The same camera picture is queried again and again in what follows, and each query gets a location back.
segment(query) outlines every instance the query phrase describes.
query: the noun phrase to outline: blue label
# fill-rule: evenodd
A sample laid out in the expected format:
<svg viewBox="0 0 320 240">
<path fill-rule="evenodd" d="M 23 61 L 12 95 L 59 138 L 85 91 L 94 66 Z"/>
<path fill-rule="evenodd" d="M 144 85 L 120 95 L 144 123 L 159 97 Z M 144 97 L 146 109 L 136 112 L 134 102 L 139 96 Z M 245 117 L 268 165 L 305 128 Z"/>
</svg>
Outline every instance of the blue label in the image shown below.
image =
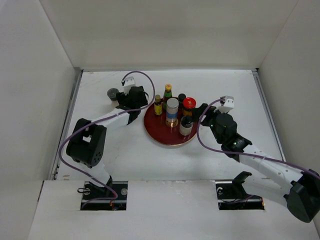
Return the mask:
<svg viewBox="0 0 320 240">
<path fill-rule="evenodd" d="M 168 112 L 166 112 L 166 117 L 168 119 L 176 119 L 178 117 L 178 112 L 176 112 L 176 113 L 168 113 Z"/>
</svg>

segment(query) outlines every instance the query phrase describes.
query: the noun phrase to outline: round tray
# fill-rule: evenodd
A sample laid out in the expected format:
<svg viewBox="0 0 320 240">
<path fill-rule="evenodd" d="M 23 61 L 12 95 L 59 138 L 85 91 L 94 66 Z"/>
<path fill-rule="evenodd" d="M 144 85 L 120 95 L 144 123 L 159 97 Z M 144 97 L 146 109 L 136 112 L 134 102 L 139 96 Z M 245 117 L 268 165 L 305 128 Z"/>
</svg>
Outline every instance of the round tray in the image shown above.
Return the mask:
<svg viewBox="0 0 320 240">
<path fill-rule="evenodd" d="M 178 111 L 178 124 L 175 127 L 169 127 L 166 125 L 166 111 L 162 110 L 161 115 L 155 114 L 155 106 L 152 104 L 145 112 L 144 115 L 144 127 L 151 138 L 158 143 L 177 146 L 182 145 L 194 138 L 197 133 L 198 122 L 193 123 L 193 127 L 190 135 L 183 136 L 179 132 L 180 121 L 183 117 L 182 110 Z"/>
</svg>

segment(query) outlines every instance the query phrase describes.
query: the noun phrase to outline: jar with red lid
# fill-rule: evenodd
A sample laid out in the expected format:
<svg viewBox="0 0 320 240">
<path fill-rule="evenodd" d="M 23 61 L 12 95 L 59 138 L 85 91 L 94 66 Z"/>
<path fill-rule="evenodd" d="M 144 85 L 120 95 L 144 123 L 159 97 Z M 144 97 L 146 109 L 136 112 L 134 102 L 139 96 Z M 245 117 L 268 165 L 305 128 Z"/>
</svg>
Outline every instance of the jar with red lid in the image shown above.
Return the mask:
<svg viewBox="0 0 320 240">
<path fill-rule="evenodd" d="M 186 97 L 183 100 L 183 116 L 192 116 L 192 109 L 196 107 L 196 100 L 192 97 Z"/>
</svg>

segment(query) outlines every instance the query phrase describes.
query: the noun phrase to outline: red lid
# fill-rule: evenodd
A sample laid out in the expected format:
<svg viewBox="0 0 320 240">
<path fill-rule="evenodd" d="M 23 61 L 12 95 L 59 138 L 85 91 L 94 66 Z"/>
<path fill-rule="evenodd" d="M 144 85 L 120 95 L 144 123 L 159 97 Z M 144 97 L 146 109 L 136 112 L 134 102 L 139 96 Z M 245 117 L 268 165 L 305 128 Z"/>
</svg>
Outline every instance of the red lid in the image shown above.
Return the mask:
<svg viewBox="0 0 320 240">
<path fill-rule="evenodd" d="M 186 97 L 182 103 L 186 109 L 193 109 L 196 107 L 197 104 L 196 100 L 192 97 Z"/>
</svg>

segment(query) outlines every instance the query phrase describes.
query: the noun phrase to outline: wall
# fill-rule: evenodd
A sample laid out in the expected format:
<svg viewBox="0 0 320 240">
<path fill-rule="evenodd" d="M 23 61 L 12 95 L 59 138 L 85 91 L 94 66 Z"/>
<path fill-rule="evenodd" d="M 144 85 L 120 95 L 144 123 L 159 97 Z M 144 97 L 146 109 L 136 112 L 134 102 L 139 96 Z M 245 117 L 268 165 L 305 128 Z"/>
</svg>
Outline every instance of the wall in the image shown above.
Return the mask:
<svg viewBox="0 0 320 240">
<path fill-rule="evenodd" d="M 25 240 L 75 71 L 38 0 L 0 0 L 0 239 Z"/>
<path fill-rule="evenodd" d="M 287 161 L 318 173 L 319 13 L 320 1 L 300 0 L 259 70 Z"/>
<path fill-rule="evenodd" d="M 260 66 L 297 0 L 40 0 L 86 70 Z"/>
</svg>

